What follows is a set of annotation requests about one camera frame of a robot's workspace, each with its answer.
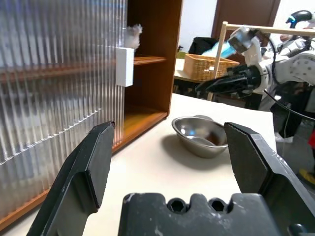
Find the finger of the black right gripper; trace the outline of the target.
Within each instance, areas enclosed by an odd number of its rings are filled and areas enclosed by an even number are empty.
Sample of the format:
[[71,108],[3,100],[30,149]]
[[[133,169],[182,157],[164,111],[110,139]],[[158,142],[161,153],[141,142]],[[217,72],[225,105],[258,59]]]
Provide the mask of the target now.
[[199,84],[196,88],[196,92],[208,92],[208,86],[212,84],[227,84],[227,83],[236,83],[237,82],[236,76],[223,76],[216,79],[205,81]]
[[240,90],[240,86],[233,83],[212,84],[208,86],[208,92],[213,94],[232,94]]

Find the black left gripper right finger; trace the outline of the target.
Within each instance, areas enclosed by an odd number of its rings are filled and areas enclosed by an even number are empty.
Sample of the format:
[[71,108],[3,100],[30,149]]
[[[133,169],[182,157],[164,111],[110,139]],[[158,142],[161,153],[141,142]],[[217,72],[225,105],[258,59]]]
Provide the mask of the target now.
[[226,122],[224,130],[241,192],[263,197],[283,235],[315,236],[315,199],[284,159],[248,127]]

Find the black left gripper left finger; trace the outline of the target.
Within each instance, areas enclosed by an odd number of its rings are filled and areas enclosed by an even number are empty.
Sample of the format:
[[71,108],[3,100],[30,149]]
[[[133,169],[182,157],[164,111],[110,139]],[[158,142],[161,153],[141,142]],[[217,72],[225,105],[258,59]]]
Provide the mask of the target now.
[[103,201],[114,130],[112,121],[93,127],[66,158],[27,236],[82,236]]

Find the grey white plush toy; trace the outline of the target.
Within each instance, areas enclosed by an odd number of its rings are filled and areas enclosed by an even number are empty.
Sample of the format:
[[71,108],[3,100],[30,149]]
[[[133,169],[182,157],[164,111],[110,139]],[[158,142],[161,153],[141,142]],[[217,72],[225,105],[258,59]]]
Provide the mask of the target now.
[[125,43],[126,48],[137,49],[140,46],[140,35],[142,33],[141,24],[135,24],[126,28]]

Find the brown wooden cabinet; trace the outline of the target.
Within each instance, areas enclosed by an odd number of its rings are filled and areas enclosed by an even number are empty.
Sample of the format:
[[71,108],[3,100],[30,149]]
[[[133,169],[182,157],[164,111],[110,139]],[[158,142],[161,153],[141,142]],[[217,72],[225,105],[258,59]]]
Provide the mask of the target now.
[[[170,113],[173,76],[183,0],[127,0],[126,28],[141,24],[140,46],[134,49],[133,85],[124,88],[123,138],[113,151],[165,119]],[[49,189],[5,214],[0,234],[39,206]]]

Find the ribbed glass cabinet door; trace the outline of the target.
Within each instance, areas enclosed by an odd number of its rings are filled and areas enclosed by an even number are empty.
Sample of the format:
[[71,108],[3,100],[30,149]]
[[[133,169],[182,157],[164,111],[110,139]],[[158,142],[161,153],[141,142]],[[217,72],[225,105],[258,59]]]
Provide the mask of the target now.
[[123,138],[127,0],[0,0],[0,213],[49,189],[96,125]]

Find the woven wicker basket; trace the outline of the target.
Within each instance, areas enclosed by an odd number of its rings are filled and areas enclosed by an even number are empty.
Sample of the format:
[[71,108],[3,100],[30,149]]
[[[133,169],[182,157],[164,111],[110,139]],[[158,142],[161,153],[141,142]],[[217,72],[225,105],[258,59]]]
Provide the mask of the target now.
[[194,81],[207,81],[224,76],[227,68],[239,65],[239,62],[221,58],[217,76],[215,77],[215,57],[186,54],[183,71]]

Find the light blue bag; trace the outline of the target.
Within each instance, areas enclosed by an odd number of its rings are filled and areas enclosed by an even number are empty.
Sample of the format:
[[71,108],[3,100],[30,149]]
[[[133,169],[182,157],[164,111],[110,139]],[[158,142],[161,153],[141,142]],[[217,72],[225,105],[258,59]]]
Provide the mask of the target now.
[[[202,55],[207,57],[216,57],[218,48],[219,43],[217,42],[211,49],[203,52]],[[227,41],[225,41],[222,45],[220,57],[228,58],[229,56],[236,54],[236,52],[237,51]]]

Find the black bag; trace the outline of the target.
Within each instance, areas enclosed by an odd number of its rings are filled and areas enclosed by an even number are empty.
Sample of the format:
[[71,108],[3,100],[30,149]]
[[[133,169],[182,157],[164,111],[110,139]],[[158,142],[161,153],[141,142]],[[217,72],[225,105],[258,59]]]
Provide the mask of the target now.
[[188,53],[194,55],[202,55],[205,51],[213,48],[218,42],[215,38],[210,37],[195,37],[189,48]]

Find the stainless steel bowl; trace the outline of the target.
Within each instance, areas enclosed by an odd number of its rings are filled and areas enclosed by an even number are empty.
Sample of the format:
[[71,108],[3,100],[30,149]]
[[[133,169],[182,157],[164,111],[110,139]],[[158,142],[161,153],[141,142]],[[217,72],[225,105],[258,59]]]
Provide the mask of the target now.
[[212,159],[228,148],[223,125],[206,116],[179,117],[172,127],[184,147],[198,157]]

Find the dark brown room door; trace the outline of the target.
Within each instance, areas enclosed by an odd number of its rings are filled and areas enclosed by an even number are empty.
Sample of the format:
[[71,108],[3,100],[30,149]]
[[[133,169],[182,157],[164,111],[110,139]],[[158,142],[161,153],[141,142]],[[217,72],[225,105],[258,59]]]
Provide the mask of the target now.
[[274,23],[280,0],[217,0],[212,38],[220,36],[222,22],[267,26]]

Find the silver robot body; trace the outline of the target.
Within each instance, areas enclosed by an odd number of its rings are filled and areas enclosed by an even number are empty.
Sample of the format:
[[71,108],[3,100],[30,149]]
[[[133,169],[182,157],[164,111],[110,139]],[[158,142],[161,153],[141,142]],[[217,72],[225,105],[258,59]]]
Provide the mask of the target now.
[[[304,27],[304,30],[315,31],[315,12],[312,13],[307,10],[300,10],[292,13],[286,23],[290,23],[290,29],[294,29],[299,22],[308,22],[309,24]],[[278,46],[279,55],[292,57],[300,52],[312,50],[312,41],[314,37],[298,36],[282,34],[280,39],[282,44]]]

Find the light wooden rack frame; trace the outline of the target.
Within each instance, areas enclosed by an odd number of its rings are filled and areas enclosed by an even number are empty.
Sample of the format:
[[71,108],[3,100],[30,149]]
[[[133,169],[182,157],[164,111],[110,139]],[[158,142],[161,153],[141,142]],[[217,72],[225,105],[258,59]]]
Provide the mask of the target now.
[[[228,22],[223,22],[222,28],[221,28],[221,35],[219,39],[219,48],[216,56],[216,61],[215,61],[215,77],[217,76],[217,71],[219,68],[219,62],[221,59],[221,49],[223,45],[223,40],[225,37],[225,33],[227,30],[233,30],[233,32],[238,29],[241,26],[245,26],[250,28],[255,32],[255,35],[258,37],[259,34],[262,36],[266,36],[268,33],[287,33],[287,34],[292,34],[292,35],[298,35],[298,36],[310,36],[314,37],[315,36],[315,31],[314,30],[307,30],[307,29],[280,29],[280,28],[274,28],[274,27],[262,27],[262,26],[249,26],[249,25],[233,25],[229,24]],[[273,56],[279,55],[276,51],[273,52]]]

